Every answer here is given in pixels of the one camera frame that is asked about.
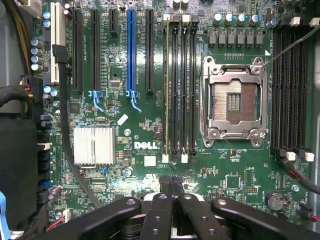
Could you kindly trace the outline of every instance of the connector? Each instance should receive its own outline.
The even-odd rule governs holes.
[[[42,17],[42,0],[26,0],[25,4],[19,3],[19,6],[35,18]]]
[[[67,223],[71,219],[71,211],[70,209],[63,210],[62,216],[64,217],[63,222]]]

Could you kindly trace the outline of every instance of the heatsink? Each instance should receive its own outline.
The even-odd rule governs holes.
[[[74,164],[81,166],[115,163],[115,129],[76,127],[73,129]]]

